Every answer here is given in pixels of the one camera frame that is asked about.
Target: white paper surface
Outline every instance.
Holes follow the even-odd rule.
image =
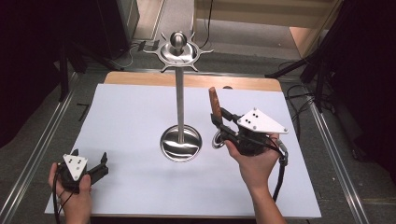
[[[253,107],[289,129],[289,150],[277,205],[284,217],[320,217],[282,92],[217,90],[220,106],[243,115]],[[88,169],[107,153],[109,174],[92,186],[93,216],[253,217],[248,189],[227,148],[213,149],[208,89],[184,88],[184,120],[203,138],[195,159],[173,162],[161,153],[163,132],[177,125],[175,87],[99,84],[74,148]],[[274,191],[278,163],[270,176]],[[52,202],[46,213],[53,213]]]

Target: decorative metal top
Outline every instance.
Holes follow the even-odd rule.
[[[204,51],[201,50],[196,44],[192,42],[192,38],[195,34],[192,34],[190,39],[181,32],[173,32],[170,37],[170,41],[166,41],[156,50],[144,50],[146,53],[157,54],[158,58],[165,64],[165,67],[161,72],[164,72],[169,67],[190,67],[195,72],[198,69],[195,68],[194,63],[198,61],[201,54],[213,52],[212,50]]]

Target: hand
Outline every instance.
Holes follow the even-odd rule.
[[[57,164],[53,163],[49,171],[49,185],[52,188],[53,178],[55,177]],[[89,223],[92,199],[91,199],[91,177],[84,175],[79,182],[79,194],[73,194],[67,203],[64,203],[69,198],[71,192],[65,191],[62,187],[61,181],[56,181],[56,194],[61,198],[61,204],[64,204],[64,217],[66,223]]]
[[[270,134],[270,138],[275,142],[276,139],[279,138],[279,134]],[[239,170],[243,180],[247,184],[247,188],[249,190],[268,189],[268,178],[279,158],[279,154],[267,148],[267,150],[264,150],[264,152],[258,156],[247,157],[241,155],[231,141],[226,140],[224,143],[230,155],[239,163]]]

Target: chrome stand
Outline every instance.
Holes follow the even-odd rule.
[[[184,124],[183,67],[191,67],[198,72],[194,63],[198,61],[202,53],[213,50],[200,50],[192,43],[193,36],[188,41],[182,32],[173,32],[170,41],[166,41],[155,51],[145,50],[146,53],[157,54],[165,64],[161,72],[168,67],[176,69],[177,125],[167,129],[160,142],[163,155],[171,161],[190,161],[198,154],[202,146],[202,138],[198,131]]]

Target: forearm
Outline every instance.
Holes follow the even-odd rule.
[[[286,223],[285,218],[282,217],[276,203],[272,199],[268,188],[249,189],[249,192],[258,224]]]

